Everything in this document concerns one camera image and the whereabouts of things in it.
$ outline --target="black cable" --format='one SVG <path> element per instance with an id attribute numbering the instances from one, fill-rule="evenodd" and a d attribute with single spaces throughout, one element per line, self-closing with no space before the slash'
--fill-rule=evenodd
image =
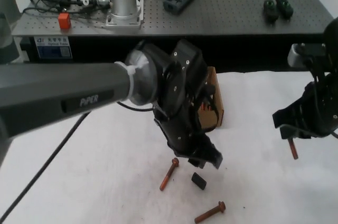
<path id="1" fill-rule="evenodd" d="M 17 198 L 13 201 L 13 203 L 10 205 L 10 207 L 5 211 L 5 213 L 0 218 L 0 223 L 3 223 L 8 215 L 11 214 L 11 212 L 14 210 L 14 208 L 19 204 L 19 202 L 23 199 L 23 197 L 29 192 L 30 188 L 36 183 L 36 181 L 39 179 L 39 177 L 42 175 L 42 173 L 47 169 L 49 164 L 53 161 L 53 159 L 56 157 L 56 155 L 61 151 L 61 149 L 64 147 L 64 145 L 67 143 L 69 138 L 73 135 L 73 133 L 76 131 L 76 129 L 79 127 L 79 125 L 82 123 L 82 121 L 89 115 L 90 112 L 83 114 L 78 121 L 73 125 L 73 127 L 70 129 L 70 131 L 67 133 L 66 137 L 63 139 L 63 141 L 59 144 L 59 146 L 54 150 L 54 152 L 51 154 L 51 156 L 47 159 L 47 161 L 42 165 L 42 167 L 39 169 L 39 171 L 35 174 L 35 176 L 31 179 L 31 181 L 26 185 L 26 187 L 23 189 L 23 191 L 17 196 Z"/>
<path id="2" fill-rule="evenodd" d="M 54 14 L 60 14 L 61 13 L 61 11 L 51 10 L 53 7 L 47 8 L 47 9 L 42 8 L 42 7 L 27 7 L 22 11 L 22 13 L 26 13 L 27 11 L 30 11 L 30 10 L 42 10 L 42 11 L 44 11 L 44 13 L 49 12 L 49 13 L 54 13 Z M 107 7 L 84 8 L 84 9 L 79 10 L 79 11 L 67 11 L 67 13 L 69 13 L 69 14 L 88 14 L 88 13 L 108 9 Z"/>
<path id="3" fill-rule="evenodd" d="M 138 112 L 149 112 L 149 111 L 153 111 L 153 108 L 149 108 L 149 109 L 138 109 L 138 108 L 133 108 L 133 107 L 130 107 L 130 106 L 128 106 L 128 105 L 125 105 L 125 104 L 123 104 L 122 102 L 117 102 L 117 104 L 118 105 L 120 105 L 120 106 L 122 106 L 122 107 L 124 107 L 124 108 L 126 108 L 126 109 L 130 109 L 130 110 L 132 110 L 132 111 L 138 111 Z"/>
<path id="4" fill-rule="evenodd" d="M 324 122 L 324 119 L 322 118 L 322 114 L 319 110 L 319 107 L 318 107 L 318 95 L 317 95 L 317 84 L 318 84 L 318 81 L 317 81 L 317 77 L 315 77 L 313 74 L 312 74 L 313 78 L 314 78 L 314 96 L 315 96 L 315 108 L 316 108 L 316 112 L 317 112 L 317 115 L 320 119 L 320 121 L 322 122 L 322 124 L 325 126 L 325 122 Z M 330 132 L 330 134 L 337 138 L 338 139 L 338 134 L 335 133 L 334 131 Z"/>
<path id="5" fill-rule="evenodd" d="M 39 1 L 48 1 L 48 2 L 53 2 L 53 3 L 60 3 L 62 0 L 38 0 L 38 2 Z M 69 5 L 78 5 L 78 6 L 81 6 L 82 5 L 82 2 L 81 1 L 67 1 L 67 2 L 65 2 L 65 3 L 67 3 L 67 4 L 69 4 Z"/>

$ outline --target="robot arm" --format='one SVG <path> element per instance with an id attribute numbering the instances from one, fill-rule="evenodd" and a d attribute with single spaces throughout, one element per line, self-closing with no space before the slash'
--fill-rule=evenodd
<path id="1" fill-rule="evenodd" d="M 273 114 L 275 127 L 282 139 L 288 139 L 294 158 L 297 153 L 293 138 L 326 137 L 338 128 L 338 18 L 324 31 L 324 44 L 295 44 L 290 54 L 296 55 L 310 71 L 314 81 L 303 95 L 288 107 Z"/>
<path id="2" fill-rule="evenodd" d="M 186 41 L 172 56 L 141 43 L 125 64 L 0 66 L 0 139 L 130 99 L 153 104 L 155 121 L 176 156 L 218 168 L 222 155 L 201 129 L 196 109 L 206 93 L 206 77 L 201 51 Z"/>

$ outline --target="brown cardboard box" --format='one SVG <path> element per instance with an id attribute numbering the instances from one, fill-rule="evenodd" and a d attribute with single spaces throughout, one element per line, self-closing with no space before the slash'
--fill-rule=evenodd
<path id="1" fill-rule="evenodd" d="M 207 83 L 214 85 L 216 87 L 216 92 L 215 95 L 212 97 L 215 105 L 217 107 L 217 111 L 219 113 L 219 121 L 217 123 L 217 116 L 214 111 L 208 110 L 207 107 L 200 107 L 199 109 L 199 116 L 200 116 L 200 123 L 202 125 L 202 128 L 208 128 L 215 126 L 217 123 L 217 127 L 220 127 L 222 125 L 223 121 L 223 115 L 224 115 L 224 107 L 223 107 L 223 102 L 222 102 L 222 97 L 221 97 L 221 92 L 220 92 L 220 86 L 218 85 L 217 81 L 217 74 L 215 67 L 208 67 L 208 77 L 207 77 Z"/>

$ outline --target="white tabletop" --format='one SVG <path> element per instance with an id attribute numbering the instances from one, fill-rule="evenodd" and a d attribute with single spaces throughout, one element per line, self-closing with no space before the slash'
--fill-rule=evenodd
<path id="1" fill-rule="evenodd" d="M 223 154 L 219 170 L 180 158 L 167 188 L 159 185 L 174 157 L 153 122 L 114 104 L 92 112 L 6 223 L 193 223 L 224 201 L 205 223 L 318 224 L 338 218 L 338 140 L 287 141 L 272 114 L 303 93 L 307 72 L 219 74 L 221 128 L 209 134 Z M 19 194 L 76 119 L 17 138 L 0 168 L 0 212 Z M 207 185 L 191 182 L 193 172 Z"/>

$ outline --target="metal table with holes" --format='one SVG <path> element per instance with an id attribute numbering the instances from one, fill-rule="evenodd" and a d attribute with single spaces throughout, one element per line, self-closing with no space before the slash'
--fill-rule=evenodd
<path id="1" fill-rule="evenodd" d="M 151 41 L 155 39 L 162 49 L 171 52 L 174 43 L 185 37 L 195 45 L 199 45 L 209 64 L 220 64 L 219 58 L 215 56 L 219 57 L 224 51 L 224 44 L 226 50 L 240 49 L 242 54 L 246 54 L 244 57 L 232 56 L 230 68 L 218 71 L 241 70 L 244 61 L 247 65 L 252 65 L 255 63 L 250 58 L 252 53 L 261 54 L 256 63 L 257 70 L 282 70 L 286 66 L 285 58 L 290 45 L 295 42 L 321 42 L 321 34 L 332 17 L 319 0 L 289 0 L 295 11 L 292 19 L 286 21 L 280 18 L 276 24 L 270 25 L 265 22 L 262 15 L 263 1 L 194 0 L 182 14 L 174 16 L 164 11 L 163 0 L 145 0 L 144 23 L 136 31 L 106 28 L 104 12 L 93 13 L 90 18 L 72 16 L 71 29 L 61 31 L 55 15 L 30 11 L 29 14 L 23 15 L 13 34 L 26 37 L 69 36 L 73 60 L 80 62 L 123 59 L 122 55 L 114 55 L 113 58 L 111 54 L 93 56 L 92 54 L 97 52 L 95 49 L 90 51 L 91 55 L 85 55 L 84 53 L 93 45 L 99 45 L 100 48 L 114 46 L 116 50 L 123 51 L 126 45 L 130 50 L 138 41 L 146 38 Z M 235 36 L 238 38 L 234 41 L 231 38 Z M 250 41 L 252 37 L 256 38 L 255 42 Z M 271 49 L 278 50 L 273 59 L 270 58 Z M 36 49 L 32 47 L 30 53 L 34 52 L 36 53 Z M 48 62 L 37 55 L 31 55 L 30 58 Z"/>

